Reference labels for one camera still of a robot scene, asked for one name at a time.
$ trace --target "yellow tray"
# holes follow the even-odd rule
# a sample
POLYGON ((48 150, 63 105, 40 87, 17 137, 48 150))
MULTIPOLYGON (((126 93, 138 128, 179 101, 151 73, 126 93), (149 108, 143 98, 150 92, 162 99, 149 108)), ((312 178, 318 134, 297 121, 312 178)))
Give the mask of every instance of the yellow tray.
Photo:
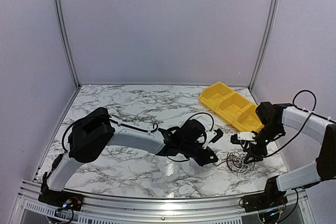
POLYGON ((257 106, 221 82, 205 88, 198 100, 239 131, 259 132, 264 127, 257 106))

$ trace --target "white wall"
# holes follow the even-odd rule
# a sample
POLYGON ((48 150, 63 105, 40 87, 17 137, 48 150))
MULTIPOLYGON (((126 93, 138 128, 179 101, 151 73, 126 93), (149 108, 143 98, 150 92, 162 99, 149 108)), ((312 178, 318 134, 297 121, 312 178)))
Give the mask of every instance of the white wall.
POLYGON ((270 0, 62 0, 82 83, 248 85, 270 0))
MULTIPOLYGON (((265 60, 254 89, 257 100, 292 102, 301 89, 312 90, 316 112, 336 119, 336 0, 280 0, 265 60)), ((312 107, 303 95, 300 106, 312 107)), ((295 131, 288 131, 285 143, 295 131)), ((291 169, 313 161, 320 146, 300 136, 283 154, 291 169)), ((336 181, 308 190, 317 223, 336 223, 336 181)))
POLYGON ((53 0, 0 0, 0 220, 31 179, 75 87, 53 0))

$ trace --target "yellow plastic container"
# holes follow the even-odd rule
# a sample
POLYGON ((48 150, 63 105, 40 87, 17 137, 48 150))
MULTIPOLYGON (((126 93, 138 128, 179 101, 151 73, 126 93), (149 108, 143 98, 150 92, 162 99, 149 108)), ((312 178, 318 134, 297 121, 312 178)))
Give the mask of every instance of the yellow plastic container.
POLYGON ((239 131, 259 132, 264 127, 257 106, 221 82, 205 88, 198 100, 239 131))

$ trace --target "marble tabletop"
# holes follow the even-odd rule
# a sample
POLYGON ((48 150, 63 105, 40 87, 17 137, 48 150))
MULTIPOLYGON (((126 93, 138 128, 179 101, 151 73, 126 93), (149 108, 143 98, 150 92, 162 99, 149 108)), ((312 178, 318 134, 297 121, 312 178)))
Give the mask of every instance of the marble tabletop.
MULTIPOLYGON (((196 112, 209 112, 198 96, 205 87, 164 85, 91 85, 83 86, 68 111, 53 140, 36 180, 49 171, 53 160, 62 153, 61 137, 67 126, 94 109, 103 106, 111 115, 143 128, 154 122, 161 128, 181 126, 196 112)), ((253 98, 247 88, 233 88, 247 99, 253 98)), ((210 112, 224 136, 215 144, 210 143, 220 160, 228 152, 241 151, 239 145, 230 143, 230 136, 237 131, 216 114, 210 112)), ((197 117, 205 127, 211 119, 197 117)), ((269 153, 277 149, 268 145, 269 153)), ((178 154, 175 159, 183 159, 178 154)), ((95 194, 147 197, 147 198, 199 198, 227 196, 263 190, 269 177, 285 173, 286 167, 280 154, 258 162, 246 175, 233 174, 225 163, 216 167, 203 167, 190 159, 176 163, 166 157, 155 156, 142 150, 121 146, 108 146, 97 160, 81 166, 67 182, 66 187, 95 194)))

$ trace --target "white marble surface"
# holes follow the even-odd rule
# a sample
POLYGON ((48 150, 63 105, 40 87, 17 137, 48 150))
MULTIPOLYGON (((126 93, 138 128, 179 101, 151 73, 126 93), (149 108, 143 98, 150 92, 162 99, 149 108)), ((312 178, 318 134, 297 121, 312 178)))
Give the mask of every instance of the white marble surface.
MULTIPOLYGON (((199 86, 84 86, 67 113, 47 157, 39 170, 37 181, 62 153, 61 137, 67 126, 103 106, 109 113, 140 127, 157 122, 161 128, 181 126, 192 114, 207 111, 198 100, 204 87, 199 86)), ((236 88, 240 94, 253 101, 248 89, 236 88)), ((239 151, 240 146, 230 143, 236 130, 214 113, 215 125, 224 136, 209 146, 219 159, 227 152, 239 151)), ((198 117, 210 127, 210 118, 198 117)), ((276 150, 271 143, 269 151, 276 150)), ((175 163, 145 151, 127 147, 108 146, 100 157, 83 165, 69 180, 67 188, 96 194, 149 198, 197 198, 234 195, 262 190, 267 178, 286 172, 284 162, 277 154, 259 162, 255 170, 237 177, 226 164, 200 167, 194 160, 175 163)))

